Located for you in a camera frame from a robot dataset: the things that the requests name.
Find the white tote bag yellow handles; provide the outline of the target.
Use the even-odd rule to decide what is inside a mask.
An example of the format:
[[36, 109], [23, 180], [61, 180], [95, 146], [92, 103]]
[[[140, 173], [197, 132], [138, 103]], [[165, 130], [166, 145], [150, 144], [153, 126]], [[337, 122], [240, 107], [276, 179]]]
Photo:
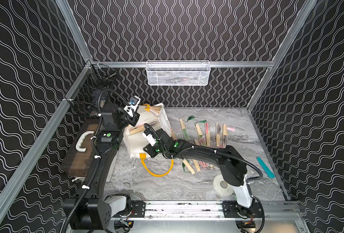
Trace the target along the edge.
[[154, 177], [163, 177], [172, 170], [174, 162], [171, 162], [170, 168], [164, 174], [155, 174], [147, 168], [145, 159], [150, 158], [151, 155], [144, 151], [144, 148], [147, 145], [156, 146], [160, 139], [158, 136], [153, 136], [150, 129], [146, 129], [144, 125], [147, 124], [154, 131], [162, 129], [167, 133], [167, 137], [171, 136], [171, 125], [165, 112], [164, 104], [144, 104], [138, 108], [137, 113], [140, 115], [138, 122], [135, 126], [129, 125], [125, 128], [122, 141], [129, 156], [140, 159], [149, 174]]

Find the grey paper folding fan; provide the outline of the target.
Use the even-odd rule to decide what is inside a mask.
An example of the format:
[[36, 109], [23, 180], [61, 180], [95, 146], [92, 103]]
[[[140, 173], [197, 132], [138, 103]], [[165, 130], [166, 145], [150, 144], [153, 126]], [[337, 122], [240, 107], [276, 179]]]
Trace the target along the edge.
[[221, 146], [221, 133], [222, 133], [222, 126], [220, 123], [216, 122], [216, 146]]

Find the teal folding fan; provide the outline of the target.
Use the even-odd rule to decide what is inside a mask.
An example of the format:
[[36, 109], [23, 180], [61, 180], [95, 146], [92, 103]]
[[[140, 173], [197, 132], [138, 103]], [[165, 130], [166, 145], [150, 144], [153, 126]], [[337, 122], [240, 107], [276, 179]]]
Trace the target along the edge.
[[257, 157], [256, 160], [258, 161], [258, 163], [260, 164], [260, 166], [263, 168], [263, 170], [265, 171], [265, 173], [270, 179], [275, 178], [275, 174], [272, 172], [272, 170], [265, 164], [265, 162], [260, 157]]

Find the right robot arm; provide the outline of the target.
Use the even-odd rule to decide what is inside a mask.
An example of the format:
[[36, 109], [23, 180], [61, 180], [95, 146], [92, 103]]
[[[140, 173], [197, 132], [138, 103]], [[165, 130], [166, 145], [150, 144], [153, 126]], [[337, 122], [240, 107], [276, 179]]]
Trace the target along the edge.
[[210, 148], [186, 140], [174, 140], [162, 129], [145, 129], [142, 135], [149, 142], [143, 150], [152, 158], [161, 154], [170, 160], [193, 159], [216, 165], [223, 180], [234, 190], [238, 214], [241, 217], [253, 215], [255, 201], [248, 182], [262, 179], [263, 173], [245, 160], [234, 147], [227, 145], [225, 148]]

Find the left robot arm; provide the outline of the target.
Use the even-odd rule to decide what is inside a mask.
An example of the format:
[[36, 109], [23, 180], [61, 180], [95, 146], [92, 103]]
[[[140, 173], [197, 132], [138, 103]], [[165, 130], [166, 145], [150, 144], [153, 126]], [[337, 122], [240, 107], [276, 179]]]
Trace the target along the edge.
[[63, 205], [66, 219], [60, 230], [62, 233], [69, 227], [91, 233], [95, 230], [107, 231], [114, 215], [132, 215], [129, 195], [104, 197], [104, 186], [125, 128], [128, 125], [135, 126], [139, 120], [137, 110], [140, 102], [137, 96], [127, 101], [112, 89], [100, 92], [97, 100], [99, 124], [91, 138], [91, 165], [81, 188]]

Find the white tape roll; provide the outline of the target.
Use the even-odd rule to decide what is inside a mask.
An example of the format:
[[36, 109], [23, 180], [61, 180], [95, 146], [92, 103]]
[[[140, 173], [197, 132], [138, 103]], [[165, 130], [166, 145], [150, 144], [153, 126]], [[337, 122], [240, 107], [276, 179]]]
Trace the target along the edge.
[[222, 196], [231, 196], [234, 193], [233, 187], [223, 179], [221, 174], [214, 177], [213, 187]]

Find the brown lidded storage box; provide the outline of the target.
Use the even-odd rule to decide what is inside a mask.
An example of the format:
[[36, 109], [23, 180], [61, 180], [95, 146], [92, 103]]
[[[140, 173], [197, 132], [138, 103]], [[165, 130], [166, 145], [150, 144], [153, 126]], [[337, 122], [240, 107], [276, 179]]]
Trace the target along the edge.
[[74, 142], [61, 163], [61, 169], [71, 177], [85, 177], [92, 162], [91, 138], [97, 130], [99, 119], [87, 119], [82, 124]]

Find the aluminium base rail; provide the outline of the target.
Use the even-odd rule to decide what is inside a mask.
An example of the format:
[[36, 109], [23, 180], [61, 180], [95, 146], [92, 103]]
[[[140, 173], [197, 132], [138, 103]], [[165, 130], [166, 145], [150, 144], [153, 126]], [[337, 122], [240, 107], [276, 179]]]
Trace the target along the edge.
[[308, 233], [294, 202], [255, 203], [241, 215], [234, 201], [90, 201], [74, 214], [68, 233]]

